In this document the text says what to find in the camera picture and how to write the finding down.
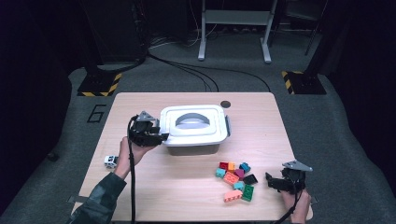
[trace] white toy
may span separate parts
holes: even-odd
[[[108,169],[114,169],[117,166],[118,156],[106,156],[105,157],[105,167]]]

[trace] gray gripper mount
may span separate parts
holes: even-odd
[[[155,120],[155,118],[144,110],[140,113],[140,115],[136,119],[136,121],[151,121],[151,120]]]
[[[292,170],[301,170],[301,171],[314,171],[312,167],[302,164],[299,161],[289,161],[282,164],[283,166],[292,169]]]

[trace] person's arm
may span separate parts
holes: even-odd
[[[282,194],[283,202],[285,203],[286,208],[289,210],[292,206],[294,206],[294,194],[289,194],[288,192],[282,190],[280,193]],[[306,189],[298,192],[297,195],[300,196],[300,193],[300,200],[297,202],[294,212],[290,215],[290,222],[305,224],[306,216],[308,215],[309,211],[309,204],[311,204],[311,196],[308,194]]]
[[[132,144],[134,165],[137,165],[143,156],[153,148],[138,147]],[[128,138],[123,137],[120,143],[119,160],[114,173],[108,174],[95,186],[88,200],[76,209],[66,223],[109,223],[116,209],[117,199],[126,186],[124,179],[130,172]]]

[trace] person's hand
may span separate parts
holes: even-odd
[[[285,203],[286,208],[289,210],[294,206],[295,196],[294,194],[290,194],[286,191],[281,190],[283,202]],[[311,204],[311,195],[308,194],[306,189],[297,193],[297,197],[300,196],[300,200],[297,202],[296,208],[294,212],[290,215],[291,223],[305,223],[306,216],[308,215],[309,204]]]
[[[132,153],[134,153],[134,165],[137,165],[142,160],[146,152],[154,148],[155,147],[139,147],[135,143],[132,143]],[[122,179],[125,179],[129,172],[131,172],[131,166],[129,162],[128,137],[123,137],[122,141],[120,142],[119,159],[117,161],[117,166],[114,170],[114,174]]]

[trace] pink lego brick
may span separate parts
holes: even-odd
[[[239,181],[239,176],[232,174],[231,172],[227,171],[225,176],[223,177],[224,181],[230,185]]]
[[[240,198],[242,198],[242,194],[243,194],[242,191],[239,189],[229,191],[229,192],[225,193],[225,195],[224,195],[224,202],[227,203],[227,202],[230,202],[233,200],[240,199]]]

